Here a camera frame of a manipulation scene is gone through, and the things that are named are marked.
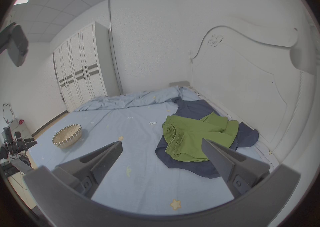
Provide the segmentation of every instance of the bed frame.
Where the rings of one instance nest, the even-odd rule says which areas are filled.
[[[315,76],[295,68],[296,29],[222,19],[190,58],[192,85],[233,119],[259,131],[281,163],[297,143],[313,103]]]

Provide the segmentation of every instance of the white wall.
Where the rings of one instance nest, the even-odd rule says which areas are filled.
[[[161,89],[186,80],[175,0],[111,0],[110,9],[124,93]]]
[[[185,34],[186,50],[194,56],[215,19],[233,16],[266,27],[296,28],[298,44],[292,53],[301,70],[315,74],[314,49],[300,0],[176,0]]]
[[[0,55],[0,105],[7,102],[15,117],[25,120],[31,134],[66,110],[49,43],[30,43],[26,60],[20,67],[14,65],[7,51]],[[1,130],[7,126],[2,117],[0,126]]]
[[[102,1],[89,8],[66,25],[66,27],[64,27],[50,42],[50,53],[52,53],[68,37],[93,21],[97,21],[109,29],[109,0]]]

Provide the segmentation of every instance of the white wardrobe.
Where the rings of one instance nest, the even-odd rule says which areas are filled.
[[[98,96],[119,95],[108,29],[97,22],[79,30],[54,52],[55,71],[72,112]]]

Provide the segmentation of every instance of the wicker basket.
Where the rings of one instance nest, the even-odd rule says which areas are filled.
[[[66,148],[74,144],[82,135],[82,127],[79,124],[68,125],[61,129],[52,138],[52,143],[59,148]]]

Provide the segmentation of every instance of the dark blue garment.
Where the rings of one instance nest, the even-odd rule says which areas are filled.
[[[172,101],[178,104],[177,116],[188,117],[200,120],[203,117],[209,115],[211,112],[219,113],[212,108],[205,100],[198,101],[183,101],[181,97],[173,98]],[[234,139],[233,144],[230,146],[231,149],[237,147],[249,147],[254,145],[258,141],[258,131],[252,130],[244,123],[239,124],[239,131]],[[156,150],[157,157],[168,167],[168,168],[181,168],[189,170],[199,176],[207,177],[209,179],[219,177],[219,173],[210,161],[202,162],[182,162],[174,160],[169,154],[165,152],[168,144],[165,138],[162,136]]]

